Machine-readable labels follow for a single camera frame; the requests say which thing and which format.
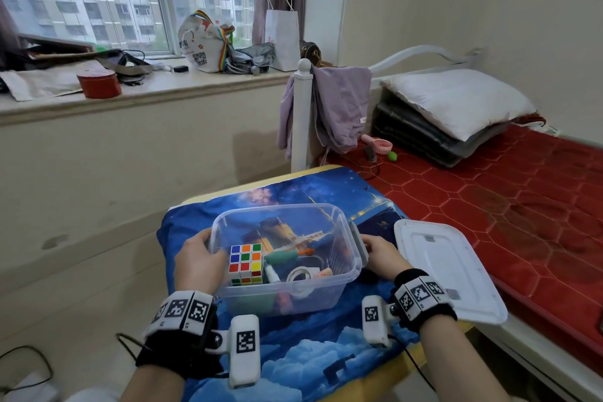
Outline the person's left hand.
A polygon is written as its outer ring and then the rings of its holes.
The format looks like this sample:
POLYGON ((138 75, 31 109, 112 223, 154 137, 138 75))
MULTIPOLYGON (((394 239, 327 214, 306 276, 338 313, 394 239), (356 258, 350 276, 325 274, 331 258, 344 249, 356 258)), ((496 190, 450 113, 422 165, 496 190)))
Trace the person's left hand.
POLYGON ((229 254, 220 249, 216 253, 196 253, 186 250, 186 241, 176 255, 174 267, 175 291, 200 291, 215 295, 220 289, 229 254))

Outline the clear plastic storage box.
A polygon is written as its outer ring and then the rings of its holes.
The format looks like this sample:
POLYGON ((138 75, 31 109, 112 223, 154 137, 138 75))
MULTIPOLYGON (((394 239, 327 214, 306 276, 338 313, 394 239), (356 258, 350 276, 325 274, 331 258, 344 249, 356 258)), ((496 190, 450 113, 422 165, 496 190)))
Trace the clear plastic storage box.
POLYGON ((368 261, 356 225, 326 203, 223 212, 208 248, 229 256, 218 298, 232 316, 332 308, 368 261))

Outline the person's right forearm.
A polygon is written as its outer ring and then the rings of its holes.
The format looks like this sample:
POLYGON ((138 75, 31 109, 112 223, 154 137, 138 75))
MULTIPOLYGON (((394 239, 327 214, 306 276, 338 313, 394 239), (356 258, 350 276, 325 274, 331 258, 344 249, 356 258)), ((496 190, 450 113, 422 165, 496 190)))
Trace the person's right forearm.
POLYGON ((428 319, 419 335, 439 402, 511 402, 450 316, 428 319))

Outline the colourful puzzle cube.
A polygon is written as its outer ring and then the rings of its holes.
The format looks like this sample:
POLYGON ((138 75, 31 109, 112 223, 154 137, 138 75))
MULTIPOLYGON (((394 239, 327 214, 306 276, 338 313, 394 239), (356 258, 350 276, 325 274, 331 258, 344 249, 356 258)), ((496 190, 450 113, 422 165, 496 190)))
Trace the colourful puzzle cube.
POLYGON ((240 287, 263 284, 263 256, 261 243, 231 246, 227 267, 230 285, 240 287))

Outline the black right wristband with markers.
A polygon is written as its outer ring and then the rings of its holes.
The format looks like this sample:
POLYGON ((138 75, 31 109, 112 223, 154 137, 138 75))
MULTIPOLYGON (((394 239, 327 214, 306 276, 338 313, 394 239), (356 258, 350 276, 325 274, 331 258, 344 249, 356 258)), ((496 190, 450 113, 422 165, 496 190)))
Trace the black right wristband with markers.
POLYGON ((395 277, 394 285, 390 301, 402 327, 418 334, 427 320, 435 316, 458 320, 448 294, 424 270, 404 270, 395 277))

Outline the green marker pen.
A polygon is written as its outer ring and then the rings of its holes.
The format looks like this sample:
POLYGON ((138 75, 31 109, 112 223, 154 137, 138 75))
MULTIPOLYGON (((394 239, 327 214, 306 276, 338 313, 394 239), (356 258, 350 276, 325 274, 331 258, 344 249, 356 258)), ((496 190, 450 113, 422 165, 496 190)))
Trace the green marker pen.
POLYGON ((278 266, 290 261, 298 259, 298 251, 293 249, 289 251, 273 251, 264 256, 264 262, 266 265, 278 266))

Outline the black left wristband with markers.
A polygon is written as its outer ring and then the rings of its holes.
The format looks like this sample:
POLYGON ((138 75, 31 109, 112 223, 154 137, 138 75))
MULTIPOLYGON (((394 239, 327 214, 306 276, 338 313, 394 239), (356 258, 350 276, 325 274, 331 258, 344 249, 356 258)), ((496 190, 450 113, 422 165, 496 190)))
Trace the black left wristband with markers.
POLYGON ((184 380, 203 380, 223 372, 220 358, 206 352, 218 326, 214 297, 200 291, 175 291, 165 299, 144 333, 136 367, 167 369, 184 380))

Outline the pink cup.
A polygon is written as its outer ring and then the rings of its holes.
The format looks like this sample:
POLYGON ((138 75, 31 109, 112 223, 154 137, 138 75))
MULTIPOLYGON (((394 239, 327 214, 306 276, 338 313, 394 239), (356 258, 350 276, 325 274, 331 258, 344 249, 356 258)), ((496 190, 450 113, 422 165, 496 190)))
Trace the pink cup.
POLYGON ((386 156, 393 148, 393 144, 385 139, 373 138, 368 134, 362 134, 360 141, 365 145, 373 146, 377 156, 386 156))

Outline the yellow table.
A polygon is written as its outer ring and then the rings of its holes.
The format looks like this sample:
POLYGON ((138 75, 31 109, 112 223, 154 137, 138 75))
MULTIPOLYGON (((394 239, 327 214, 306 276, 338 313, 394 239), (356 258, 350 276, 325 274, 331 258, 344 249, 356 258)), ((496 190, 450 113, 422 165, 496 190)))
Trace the yellow table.
MULTIPOLYGON (((352 193, 352 186, 344 186, 344 177, 351 175, 353 185, 367 188, 363 196, 374 193, 386 205, 393 203, 378 192, 369 179, 370 174, 357 174, 346 166, 327 165, 261 179, 245 185, 212 193, 199 194, 174 206, 158 231, 166 258, 168 288, 173 290, 174 257, 184 240, 202 228, 209 227, 223 211, 246 207, 260 207, 268 203, 270 192, 274 201, 284 204, 310 202, 310 199, 292 199, 286 195, 296 186, 319 202, 335 192, 335 199, 327 199, 345 213, 358 207, 360 193, 352 193)), ((262 379, 248 389, 230 391, 218 379, 189 380, 183 402, 227 402, 248 394, 249 400, 268 402, 376 402, 384 400, 395 386, 409 376, 418 376, 400 345, 385 352, 370 348, 360 337, 360 295, 386 295, 390 283, 366 284, 360 279, 344 289, 338 303, 325 310, 293 316, 269 317, 260 321, 262 343, 262 379)))

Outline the blue ship printed cloth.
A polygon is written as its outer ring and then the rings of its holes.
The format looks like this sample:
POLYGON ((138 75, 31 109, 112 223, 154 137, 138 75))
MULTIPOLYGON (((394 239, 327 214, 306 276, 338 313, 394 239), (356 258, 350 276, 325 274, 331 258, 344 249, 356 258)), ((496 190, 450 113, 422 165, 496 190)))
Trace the blue ship printed cloth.
MULTIPOLYGON (((335 167, 242 193, 192 199, 164 216, 157 239, 166 261, 168 291, 174 291, 174 259, 186 239, 210 228, 223 212, 268 205, 327 203, 355 218, 364 233, 393 240, 393 224, 406 216, 375 186, 370 174, 335 167)), ((225 378, 188 380, 182 402, 317 402, 347 383, 369 375, 399 356, 402 348, 373 348, 363 338, 361 301, 388 299, 394 285, 374 273, 344 284, 335 306, 313 313, 260 319, 261 376, 254 386, 229 389, 225 378)))

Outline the purple garment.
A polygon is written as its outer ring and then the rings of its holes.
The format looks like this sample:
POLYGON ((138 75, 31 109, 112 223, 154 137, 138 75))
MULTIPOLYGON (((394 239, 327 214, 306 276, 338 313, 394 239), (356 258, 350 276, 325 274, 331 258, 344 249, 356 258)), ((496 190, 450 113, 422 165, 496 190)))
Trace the purple garment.
POLYGON ((321 146, 343 155, 358 146, 367 120, 372 73, 363 67, 312 66, 314 128, 321 146))

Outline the white pillow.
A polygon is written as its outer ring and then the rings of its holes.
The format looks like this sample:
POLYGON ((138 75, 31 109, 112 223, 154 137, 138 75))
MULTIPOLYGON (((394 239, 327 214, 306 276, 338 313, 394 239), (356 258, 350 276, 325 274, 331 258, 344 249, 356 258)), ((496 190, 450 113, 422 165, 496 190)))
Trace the white pillow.
POLYGON ((476 70, 397 74, 381 80, 381 86, 460 141, 493 124, 537 112, 519 90, 476 70))

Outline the red round box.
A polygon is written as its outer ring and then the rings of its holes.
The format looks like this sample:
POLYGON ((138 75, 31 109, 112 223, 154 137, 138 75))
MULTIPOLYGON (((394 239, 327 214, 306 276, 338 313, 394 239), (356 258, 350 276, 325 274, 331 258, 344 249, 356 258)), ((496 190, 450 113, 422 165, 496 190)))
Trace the red round box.
POLYGON ((86 70, 77 73, 82 93, 87 99, 106 100, 122 95, 117 74, 111 70, 86 70))

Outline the grey folded umbrella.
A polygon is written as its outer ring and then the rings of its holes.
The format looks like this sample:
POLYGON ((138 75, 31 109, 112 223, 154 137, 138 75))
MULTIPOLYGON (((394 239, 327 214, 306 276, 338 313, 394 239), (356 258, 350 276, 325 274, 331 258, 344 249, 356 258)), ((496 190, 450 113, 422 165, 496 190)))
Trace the grey folded umbrella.
POLYGON ((268 72, 274 58, 275 47, 272 42, 246 48, 234 48, 232 44, 228 43, 223 72, 257 76, 268 72))

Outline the brown paper sheet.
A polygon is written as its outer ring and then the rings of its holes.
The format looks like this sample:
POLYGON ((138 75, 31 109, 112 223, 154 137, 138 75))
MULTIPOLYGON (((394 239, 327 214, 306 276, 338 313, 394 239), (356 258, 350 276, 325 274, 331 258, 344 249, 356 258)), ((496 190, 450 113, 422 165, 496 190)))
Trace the brown paper sheet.
POLYGON ((96 59, 46 70, 0 71, 0 79, 16 101, 34 101, 81 93, 79 76, 98 78, 115 74, 96 59))

